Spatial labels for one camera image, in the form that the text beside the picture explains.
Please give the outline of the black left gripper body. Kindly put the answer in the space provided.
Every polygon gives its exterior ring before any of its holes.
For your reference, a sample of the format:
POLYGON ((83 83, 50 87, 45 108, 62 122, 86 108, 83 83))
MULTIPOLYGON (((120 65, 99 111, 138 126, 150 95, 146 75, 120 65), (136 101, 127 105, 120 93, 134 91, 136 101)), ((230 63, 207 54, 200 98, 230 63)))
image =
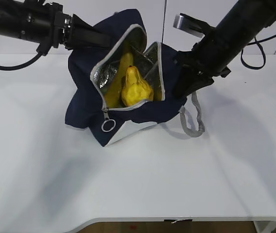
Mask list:
POLYGON ((66 34, 69 31, 72 23, 72 16, 63 13, 63 5, 53 2, 43 4, 47 10, 49 30, 48 35, 43 38, 39 43, 36 51, 41 56, 46 56, 51 48, 57 49, 59 45, 64 45, 66 40, 66 34))

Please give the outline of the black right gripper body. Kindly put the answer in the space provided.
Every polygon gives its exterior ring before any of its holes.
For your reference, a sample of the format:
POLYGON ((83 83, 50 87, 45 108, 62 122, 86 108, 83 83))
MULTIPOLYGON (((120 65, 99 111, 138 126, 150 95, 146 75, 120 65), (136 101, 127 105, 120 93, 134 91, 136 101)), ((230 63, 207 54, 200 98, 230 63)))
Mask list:
POLYGON ((191 66, 214 77, 227 77, 231 70, 232 44, 227 41, 200 41, 192 50, 178 52, 178 65, 191 66))

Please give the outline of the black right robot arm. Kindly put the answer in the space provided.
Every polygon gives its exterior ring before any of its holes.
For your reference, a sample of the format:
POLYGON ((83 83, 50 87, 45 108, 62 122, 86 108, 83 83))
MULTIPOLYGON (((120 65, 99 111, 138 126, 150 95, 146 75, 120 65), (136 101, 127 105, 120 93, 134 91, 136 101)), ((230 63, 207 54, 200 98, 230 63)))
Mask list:
POLYGON ((181 72, 173 89, 176 98, 212 85, 213 77, 230 74, 228 64, 257 34, 276 21, 276 0, 239 0, 221 22, 212 27, 184 13, 175 16, 176 29, 200 37, 190 51, 179 51, 181 72))

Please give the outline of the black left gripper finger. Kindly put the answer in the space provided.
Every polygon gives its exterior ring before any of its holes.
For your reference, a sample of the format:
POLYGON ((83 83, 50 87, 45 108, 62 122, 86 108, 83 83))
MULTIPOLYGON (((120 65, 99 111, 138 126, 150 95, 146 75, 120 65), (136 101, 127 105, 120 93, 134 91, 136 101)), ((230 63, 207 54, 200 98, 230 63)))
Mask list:
POLYGON ((69 28, 69 49, 82 47, 108 48, 111 36, 100 32, 73 14, 69 28))

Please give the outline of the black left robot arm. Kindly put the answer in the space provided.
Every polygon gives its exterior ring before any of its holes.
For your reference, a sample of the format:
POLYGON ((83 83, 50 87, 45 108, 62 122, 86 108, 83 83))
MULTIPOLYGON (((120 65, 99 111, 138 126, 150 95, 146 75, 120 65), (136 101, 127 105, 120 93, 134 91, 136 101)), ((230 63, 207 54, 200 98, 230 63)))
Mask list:
POLYGON ((108 48, 112 37, 63 12, 63 5, 43 0, 0 0, 0 35, 38 43, 37 52, 47 55, 63 45, 67 50, 82 47, 108 48))

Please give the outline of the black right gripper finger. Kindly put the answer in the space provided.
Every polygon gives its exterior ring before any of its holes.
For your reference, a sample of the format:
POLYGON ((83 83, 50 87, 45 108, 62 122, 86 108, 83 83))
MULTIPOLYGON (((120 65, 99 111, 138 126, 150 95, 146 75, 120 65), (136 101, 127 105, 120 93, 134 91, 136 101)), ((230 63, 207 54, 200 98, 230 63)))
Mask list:
POLYGON ((191 66, 182 66, 172 93, 175 98, 180 99, 213 83, 213 78, 204 72, 191 66))

